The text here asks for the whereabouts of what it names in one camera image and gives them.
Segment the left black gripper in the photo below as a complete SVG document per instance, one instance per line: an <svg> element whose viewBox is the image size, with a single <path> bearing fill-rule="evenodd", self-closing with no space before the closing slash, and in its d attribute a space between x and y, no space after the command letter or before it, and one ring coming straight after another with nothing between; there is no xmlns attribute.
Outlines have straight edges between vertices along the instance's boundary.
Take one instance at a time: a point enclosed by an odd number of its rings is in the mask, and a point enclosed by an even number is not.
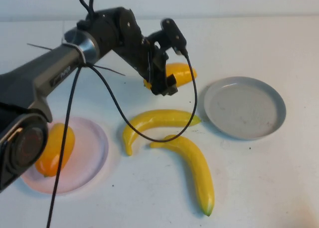
<svg viewBox="0 0 319 228"><path fill-rule="evenodd" d="M150 84L154 95L171 96L178 92L175 76L166 75L167 53L146 37L137 44L124 43L117 47L117 55Z"/></svg>

